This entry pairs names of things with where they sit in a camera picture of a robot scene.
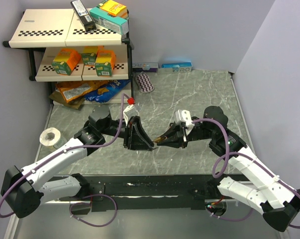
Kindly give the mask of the small brass padlock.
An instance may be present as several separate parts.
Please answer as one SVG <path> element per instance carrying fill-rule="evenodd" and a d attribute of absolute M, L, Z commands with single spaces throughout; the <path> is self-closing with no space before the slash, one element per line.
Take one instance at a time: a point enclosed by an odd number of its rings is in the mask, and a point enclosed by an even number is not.
<path fill-rule="evenodd" d="M 153 140 L 153 142 L 154 142 L 155 144 L 159 144 L 159 143 L 163 142 L 165 139 L 166 139 L 166 137 L 161 135 L 161 136 L 155 138 L 155 139 Z"/>

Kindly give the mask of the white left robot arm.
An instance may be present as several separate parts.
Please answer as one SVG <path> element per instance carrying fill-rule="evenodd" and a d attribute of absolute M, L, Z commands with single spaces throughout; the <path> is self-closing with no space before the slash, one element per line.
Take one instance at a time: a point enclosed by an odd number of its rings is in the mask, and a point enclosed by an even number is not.
<path fill-rule="evenodd" d="M 70 164 L 111 145 L 117 138 L 123 139 L 126 149 L 153 150 L 154 143 L 142 127 L 139 111 L 138 104 L 130 104 L 121 108 L 119 119 L 113 120 L 108 106 L 97 106 L 83 128 L 60 148 L 22 169 L 9 168 L 0 191 L 1 201 L 12 209 L 8 215 L 22 219 L 42 204 L 58 198 L 85 199 L 89 183 L 81 174 L 57 181 L 51 178 Z"/>

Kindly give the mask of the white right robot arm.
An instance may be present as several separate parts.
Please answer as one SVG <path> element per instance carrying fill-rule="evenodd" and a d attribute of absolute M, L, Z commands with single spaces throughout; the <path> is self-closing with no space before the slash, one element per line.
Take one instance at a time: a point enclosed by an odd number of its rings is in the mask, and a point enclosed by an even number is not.
<path fill-rule="evenodd" d="M 201 119 L 178 110 L 176 120 L 154 141 L 158 146 L 185 148 L 191 141 L 208 139 L 213 153 L 223 161 L 220 171 L 212 168 L 214 182 L 208 185 L 213 198 L 231 197 L 259 212 L 273 229 L 293 227 L 300 212 L 300 189 L 282 181 L 254 154 L 237 134 L 227 128 L 221 107 L 209 106 Z"/>

